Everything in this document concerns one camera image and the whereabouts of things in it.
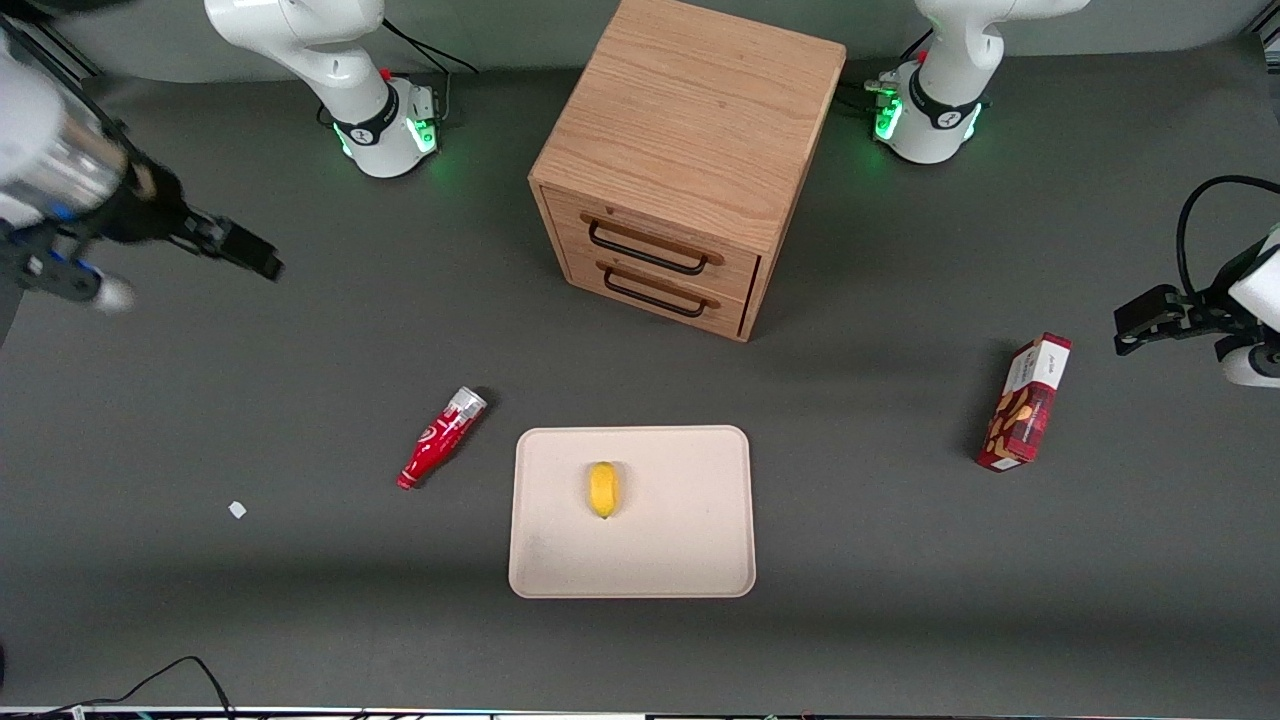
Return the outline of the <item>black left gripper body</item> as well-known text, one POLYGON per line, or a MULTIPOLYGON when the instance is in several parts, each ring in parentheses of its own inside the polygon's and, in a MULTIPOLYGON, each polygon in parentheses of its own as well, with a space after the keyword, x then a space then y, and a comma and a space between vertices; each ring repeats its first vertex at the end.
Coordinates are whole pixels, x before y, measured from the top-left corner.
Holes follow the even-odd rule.
POLYGON ((1245 338, 1245 310, 1230 295, 1233 284, 1211 284, 1206 290, 1179 291, 1172 297, 1181 306, 1181 319, 1174 340, 1207 334, 1245 338))

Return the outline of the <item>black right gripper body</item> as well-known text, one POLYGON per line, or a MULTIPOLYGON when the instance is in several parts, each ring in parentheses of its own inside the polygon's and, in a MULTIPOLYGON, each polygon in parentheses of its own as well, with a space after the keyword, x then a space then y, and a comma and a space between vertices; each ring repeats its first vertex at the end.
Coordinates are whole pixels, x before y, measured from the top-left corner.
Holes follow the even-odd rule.
POLYGON ((178 178, 154 161, 133 161, 109 199, 99 233, 118 243, 180 241, 212 251, 223 240, 219 222, 186 200, 178 178))

